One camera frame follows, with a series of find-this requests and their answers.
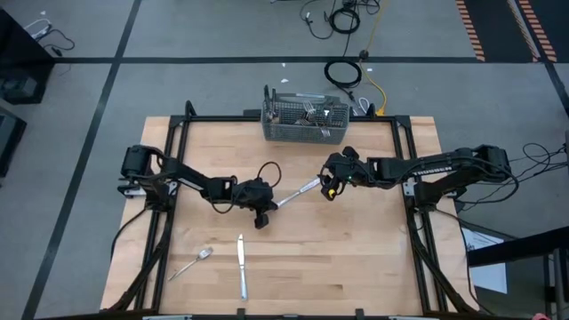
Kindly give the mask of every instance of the knife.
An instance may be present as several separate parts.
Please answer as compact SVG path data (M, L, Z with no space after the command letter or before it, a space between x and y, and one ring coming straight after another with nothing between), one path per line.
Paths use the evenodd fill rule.
M316 177L315 179L313 179L311 182L305 184L304 186L302 186L302 188L298 189L295 193L293 193L292 195L286 197L285 199L279 201L276 206L278 208L282 207L283 205L285 205L287 202L293 200L295 197L300 196L301 194L311 190L312 188L316 187L320 185L320 177Z
M245 283L245 249L243 245L243 234L237 239L237 258L239 259L239 270L241 271L241 300L247 301L247 284Z

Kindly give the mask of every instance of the wooden tabletop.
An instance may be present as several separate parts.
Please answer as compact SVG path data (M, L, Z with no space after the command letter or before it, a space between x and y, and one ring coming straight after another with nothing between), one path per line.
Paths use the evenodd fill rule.
M440 153L433 118L413 117L412 124L418 155ZM167 125L167 117L149 117L141 143L163 148ZM390 124L352 123L340 146L326 146L265 141L258 123L192 123L184 163L210 177L236 175L245 181L255 178L267 161L276 161L283 171L274 190L278 201L312 180L327 157L344 146L354 147L363 159L395 156ZM276 176L274 167L262 174L271 184ZM368 316L421 314L401 188L346 187L334 202L315 188L270 213L270 223L262 230L254 228L253 212L234 208L218 214L193 189L179 192L166 275L207 246L213 254L175 280L164 281L160 313L220 315L246 308L251 315L354 315L356 308L363 308ZM126 200L122 223L142 207L141 198ZM454 212L448 199L438 207ZM477 308L469 296L456 220L436 212L430 216L442 271L464 300ZM139 272L149 220L147 213L118 239L103 308L112 305ZM244 235L247 302L240 300L239 234ZM425 270L431 306L436 308L430 273ZM153 273L148 296L154 282Z

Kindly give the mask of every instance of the metal frame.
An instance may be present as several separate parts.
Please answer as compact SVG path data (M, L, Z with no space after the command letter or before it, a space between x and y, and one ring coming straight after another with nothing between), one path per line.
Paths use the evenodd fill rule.
M556 303L556 315L565 319L565 303L569 302L569 227L557 228L538 235L509 240L467 252L469 264L481 267L496 263L543 256L546 314L551 313L551 302ZM553 253L553 286L550 284L549 255Z
M188 129L190 123L193 122L259 122L260 121L260 110L246 110L242 116L198 116L196 111L192 107L189 101L186 102L185 115L183 116L170 116L170 122L168 126L168 133L166 135L166 142L164 144L164 153L169 156L172 154L174 134L176 130L181 127L180 143L178 146L177 158L181 161L184 159L185 149L188 141ZM405 132L407 147L409 150L409 157L416 158L417 151L414 144L413 129L411 127L411 119L409 116L375 116L373 108L368 111L366 116L351 116L350 122L352 123L382 123L390 124L391 132L393 135L393 143L396 156L399 158L404 157L403 146L401 143L401 136L399 134L399 128L403 128ZM409 236L412 246L418 245L421 247L418 251L412 249L413 252L413 263L415 267L415 275L417 278L417 286L419 291L419 296L421 299L421 310L423 316L436 317L439 319L480 319L480 320L498 320L498 319L510 319L506 317L497 316L486 316L482 314L472 314L472 313L456 313L448 312L448 307L446 304L447 295L451 291L453 293L453 288L450 283L446 280L445 276L438 270L438 260L437 260L437 249L435 246L435 239L433 236L433 230L430 224L429 214L427 212L421 212L420 217L422 220L423 232L425 236L426 247L422 244L419 238L419 233L417 231L417 225L415 223L415 207L413 205L413 197L406 196L405 192L402 195L404 198L405 212L407 218L407 224L409 227ZM148 237L146 248L143 256L143 263L140 273L136 276L130 288L138 288L134 295L128 301L123 301L122 305L118 308L104 309L100 313L90 314L90 315L79 315L79 316L62 316L50 318L55 319L143 319L145 316L159 316L160 301L162 298L162 290L164 288L165 270L166 262L170 247L172 226L174 222L175 213L175 202L177 198L177 193L172 195L174 206L171 210L167 212L152 212L152 217L148 229ZM160 238L160 241L155 246L156 232L161 215L165 214L164 232ZM150 308L144 308L144 300L147 295L146 281L148 274L157 266L156 272L156 282L152 293L152 302ZM423 264L427 265L429 270L433 273L433 285L435 286L435 291L437 294L437 305L438 310L431 308L429 302L429 293L427 290L427 280L425 278L425 270ZM133 310L126 310L131 301L134 299ZM180 316L179 319L393 319L391 316L365 316L362 309L355 309L353 316L301 316L301 315L255 315L246 316L245 310L239 308L234 315L184 315Z

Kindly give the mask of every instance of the orange striped tape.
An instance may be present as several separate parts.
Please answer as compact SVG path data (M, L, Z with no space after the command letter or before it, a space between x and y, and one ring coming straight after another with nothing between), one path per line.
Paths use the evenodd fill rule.
M525 40L525 43L527 44L527 47L530 48L530 51L532 52L532 61L536 62L538 60L539 54L535 51L535 48L533 47L533 44L532 44L532 40L530 40L530 36L527 34L527 32L525 32L524 23L520 20L519 16L517 15L517 11L516 11L516 9L514 9L514 6L512 5L512 3L509 0L506 0L506 2L508 3L509 10L514 15L514 18L516 18L517 27L521 31L522 36L524 36L524 40ZM529 5L527 0L519 0L519 3L522 5L522 8L524 6Z
M459 9L459 13L461 14L464 28L466 28L466 32L469 34L470 44L472 45L472 49L474 49L474 54L476 55L477 60L486 61L486 57L484 56L484 50L482 49L482 45L478 40L477 32L474 29L474 25L472 25L472 20L470 19L469 10L464 4L464 0L455 0L455 1L456 1L456 7Z
M532 4L530 4L529 0L519 0L519 3L522 6L523 14L527 18L527 21L530 23L530 26L537 36L537 39L540 42L540 46L543 48L543 51L548 57L548 60L557 62L557 54L555 53L553 46L551 46L551 42L548 40L545 31L541 27L540 20L535 15Z

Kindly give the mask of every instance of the yellow part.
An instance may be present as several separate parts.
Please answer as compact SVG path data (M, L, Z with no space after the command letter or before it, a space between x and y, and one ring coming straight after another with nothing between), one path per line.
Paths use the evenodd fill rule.
M372 34L370 35L370 41L367 43L367 47L365 47L365 50L367 52L369 52L370 46L372 46L372 42L373 42L373 35L375 35L375 29L377 28L377 25L380 22L380 17L381 17L381 13L383 12L383 9L387 6L388 2L387 0L384 0L385 4L380 6L380 11L377 14L377 18L375 19L375 22L373 23L373 29L372 29ZM362 61L359 61L359 67L360 69L362 69L362 71L364 72L365 77L367 78L367 80L373 84L373 86L375 88L377 88L377 90L379 90L381 92L381 96L383 97L383 103L381 103L381 107L375 111L375 115L376 116L384 116L385 115L385 107L388 104L388 95L385 94L385 92L383 91L383 89L381 89L381 87L376 84L372 78L367 74L367 71L364 69L364 67L362 66Z

